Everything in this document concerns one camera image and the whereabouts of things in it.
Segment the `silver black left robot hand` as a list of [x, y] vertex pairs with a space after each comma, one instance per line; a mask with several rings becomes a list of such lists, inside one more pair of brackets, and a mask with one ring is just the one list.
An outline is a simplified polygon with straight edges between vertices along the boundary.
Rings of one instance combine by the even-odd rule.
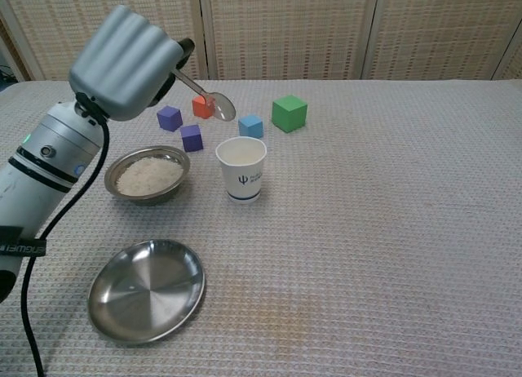
[[157, 104], [195, 49], [129, 7], [114, 7], [69, 70], [82, 111], [128, 121]]

